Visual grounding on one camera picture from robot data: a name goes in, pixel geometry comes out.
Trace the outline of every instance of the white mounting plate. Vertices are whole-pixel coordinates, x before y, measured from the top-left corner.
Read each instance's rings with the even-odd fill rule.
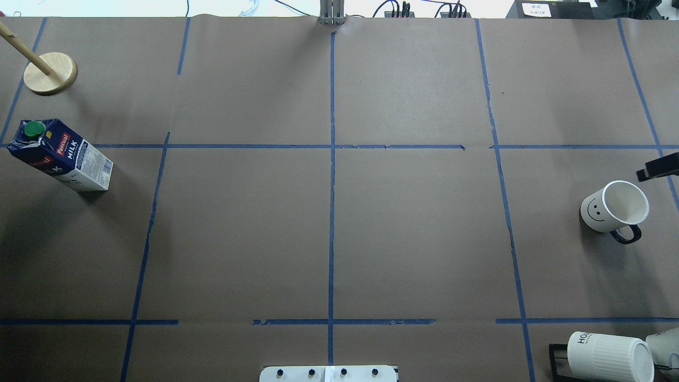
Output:
[[[398,382],[395,366],[268,366],[259,374],[259,382]]]

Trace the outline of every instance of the mug rim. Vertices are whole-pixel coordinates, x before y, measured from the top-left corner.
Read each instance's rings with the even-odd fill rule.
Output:
[[[608,209],[608,204],[606,203],[606,191],[608,190],[609,187],[611,187],[612,185],[617,184],[617,183],[629,184],[630,186],[634,187],[641,194],[641,196],[644,198],[644,204],[645,204],[645,207],[646,207],[646,211],[644,212],[644,217],[641,218],[639,221],[637,221],[637,222],[627,222],[625,220],[622,220],[621,218],[618,218],[611,210]],[[602,200],[602,204],[604,205],[604,208],[606,209],[606,212],[608,212],[609,215],[611,215],[615,220],[619,221],[620,223],[627,224],[628,226],[633,226],[634,224],[639,224],[639,223],[643,222],[644,220],[646,220],[646,218],[648,217],[649,206],[648,206],[648,198],[646,198],[646,194],[643,191],[641,191],[641,188],[637,187],[637,185],[630,183],[626,180],[614,180],[614,181],[611,181],[608,184],[606,184],[606,186],[604,187],[604,189],[602,190],[602,193],[601,193],[601,200]]]

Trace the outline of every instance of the white cup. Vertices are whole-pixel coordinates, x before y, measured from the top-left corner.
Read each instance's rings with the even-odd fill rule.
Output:
[[[639,187],[624,180],[614,180],[589,195],[580,205],[580,216],[586,225],[598,232],[610,232],[622,244],[641,239],[637,224],[648,216],[648,199]],[[634,236],[627,240],[618,229],[629,226]]]
[[[679,328],[652,334],[646,337],[646,342],[660,372],[670,381],[679,381]]]
[[[575,332],[568,340],[573,375],[593,381],[653,382],[653,357],[634,337]]]

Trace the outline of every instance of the pascual logo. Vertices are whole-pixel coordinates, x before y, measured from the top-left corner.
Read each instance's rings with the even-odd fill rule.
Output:
[[[66,144],[69,142],[69,139],[71,136],[68,133],[64,133],[64,135],[61,136],[61,142],[59,142],[59,148],[56,149],[56,153],[64,156],[64,153],[66,152]]]
[[[38,160],[37,162],[29,163],[29,166],[38,167],[38,166],[42,166],[43,164],[50,164],[52,162],[54,162],[54,159],[45,155],[45,158],[42,158],[41,160]]]

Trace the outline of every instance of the dark blue carton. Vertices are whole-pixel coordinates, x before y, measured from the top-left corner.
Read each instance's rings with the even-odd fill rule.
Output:
[[[21,121],[7,149],[75,191],[109,189],[113,162],[58,119]]]

